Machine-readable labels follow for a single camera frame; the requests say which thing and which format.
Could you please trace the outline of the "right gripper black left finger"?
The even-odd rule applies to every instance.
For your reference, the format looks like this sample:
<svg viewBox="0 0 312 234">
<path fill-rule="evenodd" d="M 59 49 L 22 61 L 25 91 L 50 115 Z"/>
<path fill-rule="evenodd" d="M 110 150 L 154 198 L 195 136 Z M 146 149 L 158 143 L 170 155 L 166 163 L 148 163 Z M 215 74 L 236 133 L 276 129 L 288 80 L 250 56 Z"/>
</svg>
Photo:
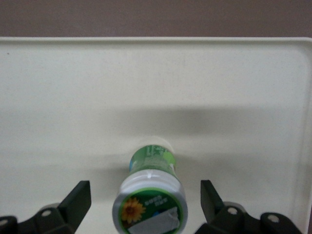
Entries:
<svg viewBox="0 0 312 234">
<path fill-rule="evenodd" d="M 80 181 L 61 203 L 47 205 L 26 221 L 0 218 L 2 234 L 74 234 L 91 207 L 90 181 Z"/>
</svg>

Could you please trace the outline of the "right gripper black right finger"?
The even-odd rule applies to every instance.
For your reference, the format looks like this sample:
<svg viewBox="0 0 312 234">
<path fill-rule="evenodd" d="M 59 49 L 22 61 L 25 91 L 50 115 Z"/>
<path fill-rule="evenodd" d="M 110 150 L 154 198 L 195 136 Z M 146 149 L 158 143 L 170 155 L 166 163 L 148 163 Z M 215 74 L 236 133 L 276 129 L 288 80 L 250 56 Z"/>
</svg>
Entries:
<svg viewBox="0 0 312 234">
<path fill-rule="evenodd" d="M 249 215 L 241 205 L 223 202 L 210 180 L 200 183 L 200 204 L 206 223 L 197 234 L 300 234 L 286 216 L 267 212 L 259 219 Z"/>
</svg>

